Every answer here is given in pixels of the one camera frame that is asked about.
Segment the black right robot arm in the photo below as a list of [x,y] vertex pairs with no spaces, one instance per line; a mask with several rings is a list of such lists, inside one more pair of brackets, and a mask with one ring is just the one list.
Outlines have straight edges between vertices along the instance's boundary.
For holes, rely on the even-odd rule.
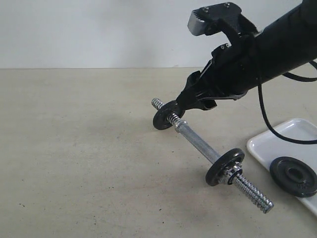
[[259,83],[283,75],[317,57],[317,3],[298,6],[258,30],[241,8],[225,2],[192,11],[194,36],[224,33],[229,42],[212,51],[202,71],[192,73],[176,98],[180,109],[210,110],[216,100],[238,100]]

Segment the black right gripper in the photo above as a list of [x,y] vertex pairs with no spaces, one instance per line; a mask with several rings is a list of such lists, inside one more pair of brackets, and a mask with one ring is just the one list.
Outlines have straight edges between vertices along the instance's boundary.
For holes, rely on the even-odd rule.
[[[176,98],[180,109],[208,111],[217,106],[217,100],[241,99],[258,85],[257,52],[255,43],[242,46],[226,43],[217,47],[203,72],[195,71],[188,76],[184,89]],[[195,84],[199,79],[201,89],[196,97]]]

